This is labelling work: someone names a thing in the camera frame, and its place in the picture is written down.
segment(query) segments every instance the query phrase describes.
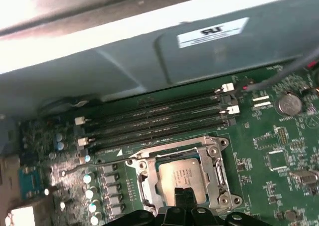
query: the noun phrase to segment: white label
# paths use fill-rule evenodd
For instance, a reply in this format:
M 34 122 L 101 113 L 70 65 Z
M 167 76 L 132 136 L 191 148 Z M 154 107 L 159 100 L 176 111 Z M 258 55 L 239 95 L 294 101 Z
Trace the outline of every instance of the white label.
M 240 34 L 248 20 L 249 17 L 246 17 L 178 35 L 179 48 Z

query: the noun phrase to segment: metal bracket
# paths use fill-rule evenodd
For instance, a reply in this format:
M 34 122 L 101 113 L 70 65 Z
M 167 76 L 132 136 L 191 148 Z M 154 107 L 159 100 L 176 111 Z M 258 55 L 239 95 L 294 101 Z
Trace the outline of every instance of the metal bracket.
M 200 167 L 209 199 L 209 207 L 217 213 L 232 210 L 242 203 L 239 196 L 232 195 L 229 190 L 221 152 L 229 145 L 226 138 L 203 136 L 176 143 L 142 149 L 131 155 L 134 158 L 126 161 L 128 167 L 135 168 L 138 186 L 144 209 L 156 215 L 163 207 L 163 199 L 156 192 L 159 177 L 156 162 L 165 157 L 183 154 L 194 154 L 200 158 Z

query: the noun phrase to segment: silver metal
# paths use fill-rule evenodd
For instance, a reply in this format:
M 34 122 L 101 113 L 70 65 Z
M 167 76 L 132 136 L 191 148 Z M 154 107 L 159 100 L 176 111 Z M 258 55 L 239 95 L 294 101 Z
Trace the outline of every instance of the silver metal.
M 235 220 L 242 220 L 242 218 L 239 215 L 232 215 L 231 217 Z
M 240 203 L 242 203 L 242 199 L 230 193 L 221 155 L 221 152 L 228 145 L 229 141 L 225 138 L 203 136 L 142 149 L 131 155 L 132 163 L 128 164 L 128 161 L 126 161 L 126 165 L 136 170 L 140 197 L 144 209 L 150 212 L 154 210 L 157 212 L 159 208 L 164 206 L 164 199 L 155 191 L 156 185 L 160 180 L 156 171 L 156 162 L 160 158 L 176 155 L 177 153 L 180 155 L 179 159 L 182 159 L 183 154 L 186 153 L 188 157 L 191 154 L 199 156 L 200 168 L 211 209 L 214 209 L 217 213 L 221 213 L 238 207 L 240 204 L 235 204 L 234 199 L 240 199 Z
M 315 170 L 297 170 L 290 172 L 290 176 L 303 185 L 316 184 L 319 180 L 319 172 Z
M 197 212 L 199 212 L 200 214 L 204 214 L 206 210 L 204 208 L 198 208 Z

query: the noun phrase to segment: white connector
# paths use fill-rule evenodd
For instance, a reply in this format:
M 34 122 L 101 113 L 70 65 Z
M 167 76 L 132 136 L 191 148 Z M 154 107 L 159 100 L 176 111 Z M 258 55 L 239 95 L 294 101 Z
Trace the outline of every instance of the white connector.
M 240 113 L 239 106 L 238 105 L 234 105 L 234 106 L 227 107 L 227 113 L 229 115 Z
M 74 119 L 75 125 L 83 125 L 83 124 L 85 124 L 85 122 L 86 122 L 86 120 L 85 120 L 84 116 L 77 117 Z
M 83 147 L 83 146 L 86 146 L 88 144 L 89 144 L 89 139 L 87 137 L 78 139 L 78 146 L 79 147 Z
M 223 89 L 223 92 L 228 92 L 228 91 L 235 90 L 235 87 L 234 87 L 234 84 L 233 84 L 233 83 L 223 84 L 223 85 L 221 86 L 221 88 Z

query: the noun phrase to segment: integrated circuit chip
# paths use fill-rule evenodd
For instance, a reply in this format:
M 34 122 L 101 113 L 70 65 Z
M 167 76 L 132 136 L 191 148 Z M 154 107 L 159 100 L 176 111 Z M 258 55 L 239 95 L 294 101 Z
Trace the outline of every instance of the integrated circuit chip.
M 271 151 L 267 153 L 269 168 L 271 171 L 287 168 L 287 158 L 283 150 Z
M 174 188 L 192 187 L 198 204 L 206 202 L 206 192 L 197 159 L 178 160 L 159 166 L 159 177 L 166 205 L 175 205 Z

